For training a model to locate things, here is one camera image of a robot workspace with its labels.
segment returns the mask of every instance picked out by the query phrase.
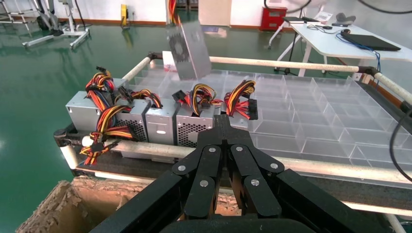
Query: blue cable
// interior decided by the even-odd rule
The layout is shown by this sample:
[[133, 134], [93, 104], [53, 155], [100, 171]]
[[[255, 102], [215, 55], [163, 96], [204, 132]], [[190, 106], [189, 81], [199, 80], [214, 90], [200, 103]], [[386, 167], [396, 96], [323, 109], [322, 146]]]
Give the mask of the blue cable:
[[[349, 45], [353, 45], [353, 46], [355, 46], [355, 47], [357, 47], [357, 48], [359, 48], [359, 49], [362, 49], [362, 50], [368, 50], [368, 51], [373, 52], [373, 53], [375, 54], [375, 56], [376, 56], [376, 59], [378, 60], [377, 70], [380, 72], [380, 53], [376, 52], [375, 50], [373, 50], [373, 49], [370, 48], [370, 47], [367, 47], [367, 46], [364, 46], [364, 45], [360, 45], [360, 44], [357, 44], [357, 43], [352, 43], [352, 42], [350, 42], [350, 41], [346, 41], [346, 40], [344, 40], [343, 38], [339, 37], [338, 35], [339, 35], [339, 34], [336, 34], [336, 35], [335, 35], [336, 38], [338, 38], [340, 41], [342, 41], [342, 42], [344, 42], [344, 43], [347, 43], [347, 44], [349, 44]], [[379, 80], [378, 80], [378, 82], [376, 83], [376, 90], [378, 89], [378, 85], [379, 85]]]

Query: red fire extinguisher box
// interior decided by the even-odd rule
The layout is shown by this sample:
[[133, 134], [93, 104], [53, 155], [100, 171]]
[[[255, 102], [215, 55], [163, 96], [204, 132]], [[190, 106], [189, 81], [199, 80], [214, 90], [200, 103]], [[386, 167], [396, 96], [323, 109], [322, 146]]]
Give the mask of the red fire extinguisher box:
[[285, 7], [263, 7], [262, 22], [259, 29], [261, 31], [276, 31], [283, 23], [286, 11], [287, 8]]

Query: transparent storage bin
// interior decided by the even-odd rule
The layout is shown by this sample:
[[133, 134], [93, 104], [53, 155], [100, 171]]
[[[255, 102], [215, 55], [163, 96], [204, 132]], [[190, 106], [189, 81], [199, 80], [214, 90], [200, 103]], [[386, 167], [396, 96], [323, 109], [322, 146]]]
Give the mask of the transparent storage bin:
[[[249, 131], [255, 146], [268, 155], [394, 169], [389, 140], [397, 121], [352, 79], [214, 70], [199, 80], [180, 80], [155, 67], [132, 84], [170, 99], [178, 90], [204, 83], [223, 99], [242, 80], [256, 82], [251, 97], [257, 99], [259, 119], [248, 122]], [[412, 170], [412, 135], [403, 127], [394, 149], [399, 164]]]

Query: black wire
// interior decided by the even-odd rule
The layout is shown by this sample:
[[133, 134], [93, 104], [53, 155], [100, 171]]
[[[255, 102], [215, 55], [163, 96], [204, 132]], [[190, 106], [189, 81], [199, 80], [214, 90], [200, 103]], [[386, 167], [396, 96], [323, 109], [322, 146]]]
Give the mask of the black wire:
[[322, 26], [319, 26], [319, 25], [308, 25], [306, 28], [311, 29], [311, 30], [321, 31], [326, 34], [336, 34], [342, 31], [342, 30], [337, 30], [335, 32], [327, 32]]
[[[291, 10], [291, 11], [287, 11], [286, 13], [295, 13], [295, 12], [301, 11], [303, 8], [307, 7], [311, 1], [312, 1], [312, 0], [308, 0], [308, 2], [306, 2], [303, 6], [297, 8], [297, 9]], [[264, 4], [265, 7], [268, 8], [269, 11], [270, 11], [270, 8], [269, 8], [268, 5], [266, 4], [266, 0], [263, 0], [263, 4]]]
[[382, 12], [382, 13], [394, 14], [394, 15], [402, 15], [402, 14], [410, 14], [410, 13], [412, 13], [412, 11], [386, 11], [386, 10], [382, 10], [382, 9], [376, 8], [376, 7], [374, 7], [374, 6], [372, 6], [372, 5], [368, 4], [368, 3], [365, 3], [365, 1], [363, 1], [363, 0], [358, 0], [358, 2], [360, 2], [360, 3], [362, 3], [363, 5], [371, 8], [372, 10], [379, 11], [379, 12]]
[[80, 15], [80, 19], [82, 20], [83, 27], [86, 29], [86, 24], [85, 24], [85, 21], [83, 20], [82, 12], [80, 11], [79, 5], [77, 4], [77, 0], [74, 0], [74, 3], [76, 4], [77, 10], [79, 11], [79, 15]]
[[391, 141], [389, 142], [389, 154], [392, 159], [392, 163], [395, 165], [396, 169], [402, 174], [406, 179], [408, 179], [410, 182], [412, 182], [412, 178], [406, 174], [406, 172], [399, 166], [398, 162], [395, 159], [395, 154], [394, 154], [394, 142], [395, 142], [395, 137], [396, 134], [398, 133], [400, 127], [402, 126], [402, 122], [409, 117], [412, 114], [412, 109], [410, 109], [399, 121], [398, 125], [395, 127], [394, 132], [392, 133], [391, 136]]

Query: black connector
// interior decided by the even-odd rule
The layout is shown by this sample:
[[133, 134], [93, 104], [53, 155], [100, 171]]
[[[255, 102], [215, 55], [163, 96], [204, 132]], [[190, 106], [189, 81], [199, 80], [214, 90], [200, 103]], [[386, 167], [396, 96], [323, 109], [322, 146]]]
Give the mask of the black connector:
[[100, 72], [101, 72], [101, 73], [103, 73], [103, 74], [107, 74], [107, 73], [106, 73], [106, 71], [107, 71], [107, 69], [106, 69], [106, 68], [103, 68], [103, 67], [96, 67], [96, 70], [100, 71]]
[[127, 102], [133, 103], [133, 97], [130, 94], [129, 90], [126, 90], [126, 88], [124, 88], [123, 86], [117, 88], [117, 90], [120, 93], [120, 95], [127, 100]]
[[186, 94], [180, 90], [172, 95], [174, 101], [178, 102], [179, 100], [185, 101]]
[[104, 150], [104, 143], [103, 142], [98, 142], [98, 143], [93, 143], [90, 146], [91, 152], [100, 152]]
[[86, 92], [88, 91], [102, 91], [100, 88], [98, 88], [96, 85], [90, 85], [86, 87]]
[[403, 102], [400, 104], [400, 110], [402, 110], [402, 112], [404, 112], [405, 114], [406, 114], [407, 112], [409, 112], [410, 109], [411, 109], [411, 105], [410, 105], [408, 102], [403, 101]]
[[249, 99], [249, 120], [258, 119], [258, 101], [254, 99]]
[[150, 60], [154, 60], [154, 59], [163, 60], [163, 53], [161, 53], [161, 52], [150, 52], [147, 55], [147, 57], [150, 58]]
[[259, 118], [258, 112], [250, 112], [249, 113], [249, 120], [257, 120]]
[[242, 97], [245, 97], [246, 99], [249, 99], [250, 98], [250, 94], [242, 94]]
[[249, 99], [249, 112], [257, 112], [258, 111], [258, 101], [255, 99]]

